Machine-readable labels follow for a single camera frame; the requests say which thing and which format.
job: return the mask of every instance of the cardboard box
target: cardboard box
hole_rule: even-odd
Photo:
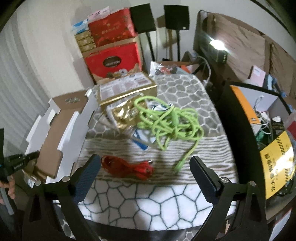
[[[90,50],[94,49],[95,47],[96,47],[96,45],[94,43],[90,43],[88,45],[84,45],[84,46],[81,46],[79,48],[80,48],[80,51],[83,53],[83,52],[86,52],[86,51],[90,51]]]
[[[157,84],[143,72],[119,78],[99,86],[98,103],[105,110],[107,105],[138,92],[156,97]]]
[[[125,40],[117,41],[117,42],[114,42],[114,43],[106,44],[106,45],[101,46],[101,47],[95,47],[92,50],[89,50],[89,51],[86,51],[86,52],[82,53],[82,57],[85,59],[86,57],[90,56],[92,53],[97,53],[97,52],[102,51],[104,49],[120,46],[120,45],[123,45],[123,44],[138,42],[138,41],[139,41],[139,38],[131,38],[131,39],[125,39]]]
[[[129,8],[88,24],[97,47],[137,36]]]
[[[88,131],[88,122],[98,108],[91,89],[54,97],[49,104],[26,139],[29,143],[26,154],[40,151],[33,173],[27,176],[46,183],[58,182],[71,174]]]
[[[90,54],[85,62],[96,82],[105,78],[120,78],[141,71],[136,42],[114,46]]]
[[[92,36],[90,36],[90,37],[87,37],[85,39],[77,41],[77,44],[78,44],[79,47],[82,47],[84,45],[87,45],[87,44],[90,44],[90,43],[93,43],[93,42],[94,42],[94,38]]]

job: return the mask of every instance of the speaker stand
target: speaker stand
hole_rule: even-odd
[[[176,33],[177,33],[178,61],[180,61],[180,31],[176,30]]]
[[[154,57],[153,47],[152,47],[152,43],[151,43],[150,33],[147,32],[146,33],[146,36],[147,36],[147,39],[148,39],[148,44],[149,44],[149,48],[150,48],[150,53],[151,53],[152,61],[155,62],[155,57]]]

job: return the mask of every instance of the yellow label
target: yellow label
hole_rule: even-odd
[[[265,179],[266,199],[278,192],[287,181],[293,167],[294,151],[286,131],[260,151]]]

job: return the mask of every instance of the red cable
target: red cable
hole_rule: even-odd
[[[128,175],[135,175],[144,181],[151,177],[154,170],[148,161],[143,161],[139,164],[129,164],[124,159],[116,156],[102,156],[101,164],[114,177],[122,178]]]

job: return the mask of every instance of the red box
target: red box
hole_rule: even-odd
[[[141,71],[136,42],[124,44],[91,54],[85,62],[97,82],[104,78],[120,78]]]
[[[137,36],[128,8],[89,23],[89,30],[97,47]]]

